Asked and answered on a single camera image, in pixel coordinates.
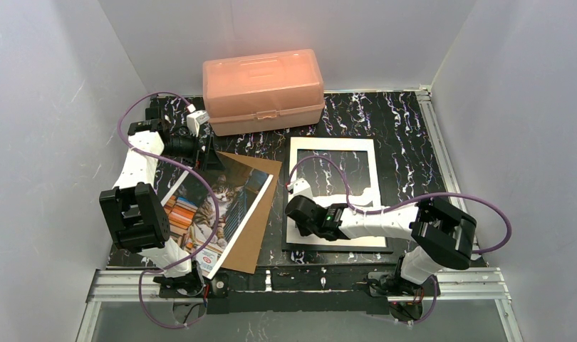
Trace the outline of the cat photo print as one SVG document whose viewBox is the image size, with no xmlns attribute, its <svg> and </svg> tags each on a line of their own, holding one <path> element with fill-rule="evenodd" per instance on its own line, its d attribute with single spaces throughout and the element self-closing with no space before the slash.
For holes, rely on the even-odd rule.
<svg viewBox="0 0 577 342">
<path fill-rule="evenodd" d="M 199 170 L 205 184 L 168 164 L 155 178 L 171 238 L 187 253 L 196 253 L 194 259 L 208 279 L 221 269 L 271 182 L 266 172 L 218 156 L 225 170 Z"/>
</svg>

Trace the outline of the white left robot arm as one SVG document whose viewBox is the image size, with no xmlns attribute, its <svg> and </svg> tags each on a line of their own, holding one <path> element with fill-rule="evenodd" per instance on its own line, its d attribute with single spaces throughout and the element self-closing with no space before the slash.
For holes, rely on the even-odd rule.
<svg viewBox="0 0 577 342">
<path fill-rule="evenodd" d="M 224 169 L 212 139 L 199 141 L 199 129 L 209 120 L 208 112 L 193 105 L 188 109 L 184 135 L 172 132 L 170 119 L 159 107 L 148 108 L 145 120 L 131 123 L 122 172 L 113 187 L 99 196 L 113 244 L 149 258 L 168 279 L 197 277 L 201 271 L 170 235 L 170 220 L 153 188 L 159 158 L 185 158 L 196 170 Z"/>
</svg>

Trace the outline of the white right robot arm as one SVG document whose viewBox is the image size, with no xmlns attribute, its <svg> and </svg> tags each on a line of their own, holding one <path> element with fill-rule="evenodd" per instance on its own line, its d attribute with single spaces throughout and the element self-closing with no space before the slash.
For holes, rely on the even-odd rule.
<svg viewBox="0 0 577 342">
<path fill-rule="evenodd" d="M 362 237 L 416 242 L 396 272 L 411 284 L 421 285 L 441 269 L 466 270 L 471 264 L 477 221 L 439 197 L 426 196 L 397 209 L 353 210 L 343 203 L 322 207 L 296 195 L 286 205 L 285 214 L 301 235 L 330 242 Z"/>
</svg>

